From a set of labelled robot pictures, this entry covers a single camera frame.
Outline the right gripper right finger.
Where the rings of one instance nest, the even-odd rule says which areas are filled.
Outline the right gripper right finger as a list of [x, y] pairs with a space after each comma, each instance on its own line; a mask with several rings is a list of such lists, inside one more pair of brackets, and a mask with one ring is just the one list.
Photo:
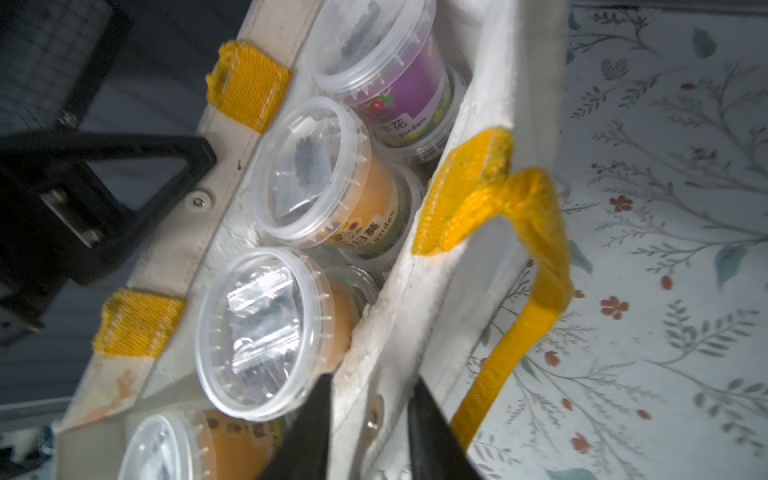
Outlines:
[[410, 470], [413, 480], [481, 480], [433, 398], [419, 378], [407, 410]]

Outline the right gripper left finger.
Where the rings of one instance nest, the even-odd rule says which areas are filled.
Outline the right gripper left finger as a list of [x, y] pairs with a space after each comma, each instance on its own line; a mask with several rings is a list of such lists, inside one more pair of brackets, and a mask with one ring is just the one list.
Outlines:
[[332, 423], [333, 375], [321, 375], [283, 445], [259, 479], [325, 479]]

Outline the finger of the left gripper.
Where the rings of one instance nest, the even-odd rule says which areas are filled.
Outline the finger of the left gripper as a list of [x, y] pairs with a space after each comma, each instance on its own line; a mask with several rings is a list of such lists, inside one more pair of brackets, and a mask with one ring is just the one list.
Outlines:
[[111, 274], [216, 163], [201, 136], [40, 130], [3, 137], [7, 283], [87, 285]]

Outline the white canvas tote bag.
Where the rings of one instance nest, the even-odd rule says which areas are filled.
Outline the white canvas tote bag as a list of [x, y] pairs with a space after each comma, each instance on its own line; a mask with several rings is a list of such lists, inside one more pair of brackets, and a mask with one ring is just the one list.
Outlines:
[[[551, 175], [569, 13], [566, 1], [456, 1], [439, 15], [438, 30], [468, 59], [471, 81], [405, 249], [334, 376], [330, 478], [367, 479], [378, 461], [405, 460], [405, 411], [418, 377], [446, 399], [528, 259], [537, 263], [533, 296], [453, 416], [460, 444], [470, 443], [513, 369], [569, 305], [570, 251]], [[127, 284], [153, 300], [184, 300], [184, 316], [155, 357], [92, 355], [55, 429], [57, 479], [116, 478], [129, 427], [199, 389], [193, 315], [226, 256], [255, 235], [235, 203], [263, 140], [214, 109], [201, 128], [219, 159], [202, 183], [214, 203], [202, 213], [175, 207]]]

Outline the orange label seed jar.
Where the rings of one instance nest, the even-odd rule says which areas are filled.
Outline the orange label seed jar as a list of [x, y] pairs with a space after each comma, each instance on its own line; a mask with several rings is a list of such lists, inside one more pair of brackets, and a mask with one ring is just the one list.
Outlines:
[[388, 272], [425, 193], [415, 173], [379, 159], [347, 106], [312, 97], [264, 137], [250, 180], [256, 225], [299, 249], [336, 249], [349, 263]]

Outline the purple label seed jar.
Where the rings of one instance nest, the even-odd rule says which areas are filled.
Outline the purple label seed jar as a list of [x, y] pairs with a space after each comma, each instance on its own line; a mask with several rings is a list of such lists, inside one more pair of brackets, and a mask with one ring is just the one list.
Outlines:
[[351, 108], [388, 158], [436, 164], [465, 91], [447, 65], [433, 1], [327, 1], [308, 38], [319, 91]]

